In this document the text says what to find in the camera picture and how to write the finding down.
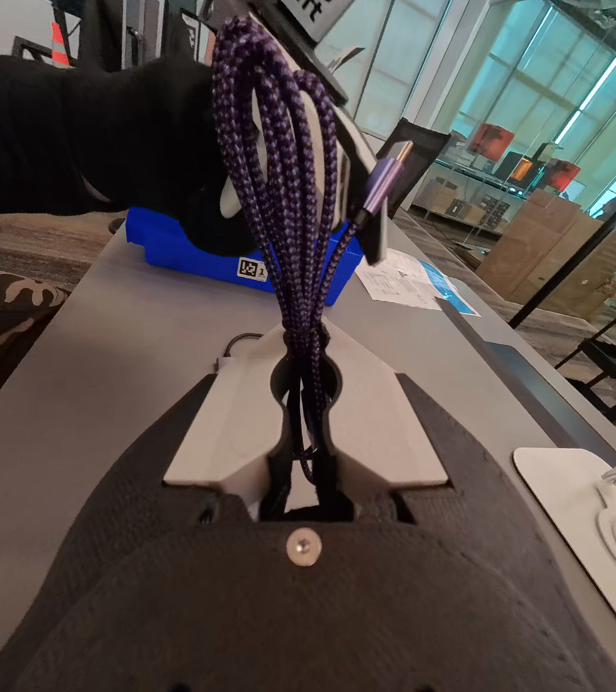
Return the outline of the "blue plastic bin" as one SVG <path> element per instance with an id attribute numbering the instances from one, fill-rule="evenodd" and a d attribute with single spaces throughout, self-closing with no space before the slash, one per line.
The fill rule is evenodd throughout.
<path id="1" fill-rule="evenodd" d="M 330 256 L 346 230 L 346 223 L 330 237 Z M 180 224 L 174 219 L 144 208 L 131 208 L 125 220 L 127 241 L 145 252 L 145 261 L 152 266 L 198 275 L 213 280 L 274 293 L 266 264 L 258 250 L 240 257 L 220 257 L 203 252 L 191 244 Z M 363 258 L 356 238 L 346 247 L 327 293 L 326 305 L 333 306 Z"/>

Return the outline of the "black high-back chair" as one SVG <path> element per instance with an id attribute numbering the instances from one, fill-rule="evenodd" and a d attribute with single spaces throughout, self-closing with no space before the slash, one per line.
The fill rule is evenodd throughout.
<path id="1" fill-rule="evenodd" d="M 440 156 L 450 140 L 451 134 L 426 129 L 404 117 L 399 120 L 392 133 L 376 153 L 378 160 L 384 159 L 389 155 L 390 149 L 394 145 L 400 142 L 412 142 L 412 149 L 404 160 L 403 170 L 387 198 L 387 214 L 390 219 L 394 218 L 406 197 Z"/>

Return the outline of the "person's left hand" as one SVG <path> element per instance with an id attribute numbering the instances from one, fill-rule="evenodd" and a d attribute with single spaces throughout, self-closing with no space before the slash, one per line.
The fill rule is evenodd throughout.
<path id="1" fill-rule="evenodd" d="M 61 98 L 70 153 L 94 200 L 164 214 L 212 255 L 257 248 L 243 212 L 221 212 L 227 170 L 210 67 L 168 56 L 116 73 L 77 68 L 63 78 Z"/>

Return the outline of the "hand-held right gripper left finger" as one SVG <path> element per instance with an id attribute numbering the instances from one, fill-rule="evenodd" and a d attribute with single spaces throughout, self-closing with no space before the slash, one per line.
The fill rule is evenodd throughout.
<path id="1" fill-rule="evenodd" d="M 283 402 L 284 328 L 277 325 L 218 372 L 163 476 L 258 505 L 272 485 L 270 459 L 291 448 Z"/>

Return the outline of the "black stanchion pole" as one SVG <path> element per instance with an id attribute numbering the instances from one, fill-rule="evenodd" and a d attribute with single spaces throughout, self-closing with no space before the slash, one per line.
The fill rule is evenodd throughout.
<path id="1" fill-rule="evenodd" d="M 576 252 L 550 277 L 527 303 L 520 308 L 508 322 L 511 329 L 516 329 L 574 272 L 589 255 L 603 243 L 608 235 L 616 229 L 616 210 L 601 224 L 599 229 L 576 250 Z"/>

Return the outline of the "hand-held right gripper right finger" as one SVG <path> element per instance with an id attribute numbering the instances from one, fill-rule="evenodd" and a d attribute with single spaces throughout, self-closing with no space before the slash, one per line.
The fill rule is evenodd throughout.
<path id="1" fill-rule="evenodd" d="M 391 491 L 447 484 L 396 372 L 335 324 L 324 327 L 324 358 L 336 375 L 336 392 L 324 412 L 323 434 L 340 490 L 365 505 Z"/>

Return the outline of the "printed paper leaflet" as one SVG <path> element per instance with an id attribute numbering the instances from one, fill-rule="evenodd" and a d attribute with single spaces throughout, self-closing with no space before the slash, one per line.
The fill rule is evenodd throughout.
<path id="1" fill-rule="evenodd" d="M 362 259 L 355 274 L 371 299 L 417 309 L 440 310 L 439 301 L 450 303 L 460 314 L 478 316 L 451 279 L 436 266 L 398 250 L 388 250 L 374 266 Z"/>

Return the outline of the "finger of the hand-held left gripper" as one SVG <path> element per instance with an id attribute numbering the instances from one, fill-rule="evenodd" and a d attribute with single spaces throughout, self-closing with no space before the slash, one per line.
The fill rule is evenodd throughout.
<path id="1" fill-rule="evenodd" d="M 376 158 L 343 108 L 334 105 L 333 111 L 338 145 L 348 161 L 340 211 L 344 220 L 354 225 L 367 264 L 375 266 L 387 253 L 387 186 L 391 183 L 391 165 Z"/>

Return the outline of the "plywood cabinet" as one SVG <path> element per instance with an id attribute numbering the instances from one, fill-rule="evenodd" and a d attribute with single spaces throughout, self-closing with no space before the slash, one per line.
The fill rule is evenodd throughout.
<path id="1" fill-rule="evenodd" d="M 501 298 L 524 305 L 602 223 L 576 203 L 537 190 L 475 273 Z M 615 275 L 616 229 L 540 307 L 588 320 L 616 297 Z"/>

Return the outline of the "orange traffic cone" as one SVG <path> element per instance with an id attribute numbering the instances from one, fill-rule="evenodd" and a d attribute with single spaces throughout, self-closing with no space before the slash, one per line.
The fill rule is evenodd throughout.
<path id="1" fill-rule="evenodd" d="M 58 68 L 70 68 L 70 56 L 66 49 L 65 39 L 61 26 L 58 22 L 51 23 L 52 28 L 52 50 L 51 59 L 54 66 Z"/>

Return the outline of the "grey usb hub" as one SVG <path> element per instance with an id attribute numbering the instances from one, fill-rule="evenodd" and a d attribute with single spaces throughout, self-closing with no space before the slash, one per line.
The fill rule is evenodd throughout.
<path id="1" fill-rule="evenodd" d="M 235 344 L 241 341 L 247 340 L 259 340 L 263 337 L 262 333 L 257 332 L 244 332 L 234 336 L 227 344 L 223 351 L 222 356 L 218 357 L 215 361 L 213 367 L 213 373 L 218 374 L 220 369 L 227 365 L 232 360 L 232 349 Z"/>

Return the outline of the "black tape strip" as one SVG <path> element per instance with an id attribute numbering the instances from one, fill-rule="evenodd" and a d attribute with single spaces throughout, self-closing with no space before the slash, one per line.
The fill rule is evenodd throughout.
<path id="1" fill-rule="evenodd" d="M 449 301 L 442 312 L 559 448 L 584 448 L 612 468 L 616 449 L 514 347 L 485 341 Z"/>

